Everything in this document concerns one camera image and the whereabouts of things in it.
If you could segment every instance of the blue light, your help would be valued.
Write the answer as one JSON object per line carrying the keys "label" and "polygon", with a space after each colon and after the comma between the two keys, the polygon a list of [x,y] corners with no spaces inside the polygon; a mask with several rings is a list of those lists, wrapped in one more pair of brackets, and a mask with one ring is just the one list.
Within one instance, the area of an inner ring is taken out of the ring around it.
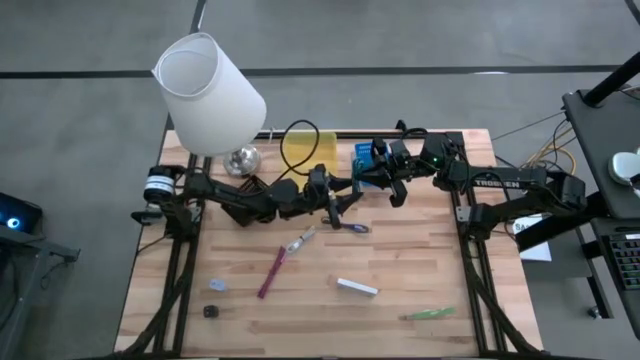
{"label": "blue light", "polygon": [[9,229],[17,229],[18,226],[20,226],[20,220],[11,218],[7,220],[7,226],[9,227]]}

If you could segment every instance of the wooden tabletop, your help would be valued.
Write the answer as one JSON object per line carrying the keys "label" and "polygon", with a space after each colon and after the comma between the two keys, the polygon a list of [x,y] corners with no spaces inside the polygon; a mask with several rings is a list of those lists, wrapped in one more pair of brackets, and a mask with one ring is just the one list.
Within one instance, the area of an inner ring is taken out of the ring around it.
{"label": "wooden tabletop", "polygon": [[[487,130],[461,130],[472,165],[495,165]],[[350,177],[353,140],[339,140],[337,176]],[[422,141],[407,140],[418,154]],[[277,141],[256,142],[263,155],[258,174],[266,183],[283,169]],[[168,132],[160,163],[186,165],[188,152]],[[212,176],[231,178],[216,158]],[[208,203],[200,234],[187,320],[183,356],[463,356],[477,347],[460,258],[450,196],[431,179],[407,183],[409,196],[392,208],[388,191],[367,189],[344,216],[372,228],[368,235],[333,231],[320,225],[322,211],[289,221],[241,228],[215,203]],[[477,189],[478,202],[503,201],[501,190]],[[318,233],[280,268],[264,300],[256,297],[281,245],[310,225]],[[164,225],[145,228],[143,246],[162,235]],[[493,234],[487,248],[498,302],[518,330],[541,348],[525,275],[515,244]],[[156,312],[164,287],[171,240],[138,256],[116,350],[126,348]],[[211,279],[227,290],[209,288]],[[345,278],[378,288],[375,297],[336,287]],[[206,305],[220,308],[206,319]],[[407,321],[399,316],[425,309],[455,307],[455,314],[432,320]],[[486,308],[487,333],[490,322]],[[171,339],[173,322],[168,331]]]}

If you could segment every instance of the silver lamp base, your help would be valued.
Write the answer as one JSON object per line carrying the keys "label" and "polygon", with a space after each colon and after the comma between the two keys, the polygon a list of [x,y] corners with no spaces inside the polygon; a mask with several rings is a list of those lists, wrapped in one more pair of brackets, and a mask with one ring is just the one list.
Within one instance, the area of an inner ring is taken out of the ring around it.
{"label": "silver lamp base", "polygon": [[242,149],[225,155],[222,162],[231,176],[247,176],[258,171],[260,153],[255,147],[245,145]]}

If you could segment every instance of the black electronic device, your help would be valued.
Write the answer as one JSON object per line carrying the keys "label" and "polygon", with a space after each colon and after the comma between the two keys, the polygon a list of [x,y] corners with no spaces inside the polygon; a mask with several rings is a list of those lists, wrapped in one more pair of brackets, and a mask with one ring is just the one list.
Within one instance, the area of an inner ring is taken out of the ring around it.
{"label": "black electronic device", "polygon": [[617,265],[615,276],[625,290],[640,290],[640,237],[633,235],[616,234],[606,241]]}
{"label": "black electronic device", "polygon": [[215,319],[220,315],[220,309],[215,305],[207,305],[202,309],[202,315],[207,319]]}
{"label": "black electronic device", "polygon": [[42,209],[28,201],[0,193],[0,226],[33,234],[42,218]]}

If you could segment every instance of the gray carpet floor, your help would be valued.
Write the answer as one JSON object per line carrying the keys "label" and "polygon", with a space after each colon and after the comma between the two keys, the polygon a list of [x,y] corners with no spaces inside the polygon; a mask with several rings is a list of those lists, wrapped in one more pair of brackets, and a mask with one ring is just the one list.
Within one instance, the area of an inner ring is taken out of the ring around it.
{"label": "gray carpet floor", "polygon": [[[195,0],[0,1],[0,72],[145,70],[190,27]],[[592,66],[624,62],[640,26],[622,0],[210,0],[202,22],[242,68]],[[488,128],[558,112],[561,96],[607,74],[431,74],[252,78],[265,128]],[[0,191],[43,207],[51,241],[82,248],[42,292],[21,359],[70,359],[113,347],[167,109],[153,79],[0,79]],[[552,119],[494,143],[521,163]],[[595,184],[579,144],[578,176]],[[545,348],[631,359],[640,342],[602,264],[615,319],[594,321],[583,279],[529,281]],[[530,278],[534,267],[525,265]]]}

